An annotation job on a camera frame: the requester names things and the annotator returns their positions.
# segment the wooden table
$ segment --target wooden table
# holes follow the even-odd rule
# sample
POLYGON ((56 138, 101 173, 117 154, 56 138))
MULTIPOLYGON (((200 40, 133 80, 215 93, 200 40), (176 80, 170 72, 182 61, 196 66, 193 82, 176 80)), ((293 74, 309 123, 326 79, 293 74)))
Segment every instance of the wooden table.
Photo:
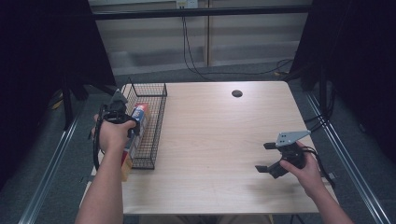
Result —
MULTIPOLYGON (((297 178, 255 165, 279 161, 280 132, 306 130, 285 82, 167 83, 156 169, 122 183, 125 214, 316 213, 297 178), (240 90, 242 97, 233 97, 240 90)), ((301 140, 313 147, 309 136, 301 140)), ((325 179, 327 189, 335 195, 325 179)))

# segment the wire basket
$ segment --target wire basket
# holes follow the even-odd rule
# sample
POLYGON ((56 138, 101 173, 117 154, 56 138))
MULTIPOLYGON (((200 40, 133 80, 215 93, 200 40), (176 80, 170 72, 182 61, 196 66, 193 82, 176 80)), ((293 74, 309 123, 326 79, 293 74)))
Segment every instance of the wire basket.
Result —
POLYGON ((167 97, 165 83, 132 83, 122 87, 128 99, 127 114, 132 115, 134 105, 148 103, 150 119, 139 147, 134 154, 133 169, 153 170, 157 159, 158 143, 163 125, 163 112, 167 97))

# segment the hand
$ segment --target hand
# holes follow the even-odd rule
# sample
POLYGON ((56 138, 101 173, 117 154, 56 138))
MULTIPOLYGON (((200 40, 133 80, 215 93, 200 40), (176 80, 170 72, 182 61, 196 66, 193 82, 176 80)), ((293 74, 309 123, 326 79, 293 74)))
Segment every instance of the hand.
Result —
MULTIPOLYGON (((300 142, 297 142, 297 145, 299 147, 304 147, 304 145, 300 142)), ((303 186, 306 195, 308 195, 310 198, 313 198, 320 194, 323 190, 326 190, 326 188, 324 187, 320 176, 318 162, 314 159, 311 153, 305 152, 304 155, 306 164, 303 169, 299 169, 293 164, 284 160, 280 161, 279 164, 285 168, 285 170, 294 174, 300 184, 303 186)))
POLYGON ((129 140, 128 130, 134 126, 136 126, 136 123, 131 120, 122 124, 113 124, 104 120, 100 129, 99 147, 105 152, 114 150, 114 148, 124 148, 129 140))

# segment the white wall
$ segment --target white wall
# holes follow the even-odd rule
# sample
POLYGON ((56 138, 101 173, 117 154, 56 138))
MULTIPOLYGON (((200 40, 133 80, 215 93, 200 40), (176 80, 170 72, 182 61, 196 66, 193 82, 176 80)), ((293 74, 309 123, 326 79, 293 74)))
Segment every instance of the white wall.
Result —
MULTIPOLYGON (((157 2, 126 5, 104 5, 104 0, 100 0, 102 3, 98 1, 91 0, 93 12, 176 8, 176 1, 154 0, 157 2)), ((311 2, 200 0, 199 7, 298 6, 311 2)), ((186 23, 195 65, 213 66, 292 58, 305 20, 306 14, 301 13, 193 17, 186 18, 186 23)), ((181 18, 98 21, 97 25, 115 75, 186 67, 181 18)))

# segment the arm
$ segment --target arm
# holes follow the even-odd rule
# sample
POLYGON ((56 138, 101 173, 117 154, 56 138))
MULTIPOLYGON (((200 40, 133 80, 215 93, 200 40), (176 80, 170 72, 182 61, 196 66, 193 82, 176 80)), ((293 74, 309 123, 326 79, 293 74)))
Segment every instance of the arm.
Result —
POLYGON ((128 141, 127 131, 134 126, 133 121, 103 122, 99 139, 106 155, 79 208, 76 223, 122 223, 120 162, 128 141))
POLYGON ((301 170, 287 161, 281 161, 280 165, 297 177, 306 195, 317 206, 324 223, 353 223, 330 192, 326 190, 320 177, 318 163, 311 153, 305 153, 305 159, 305 168, 301 170))

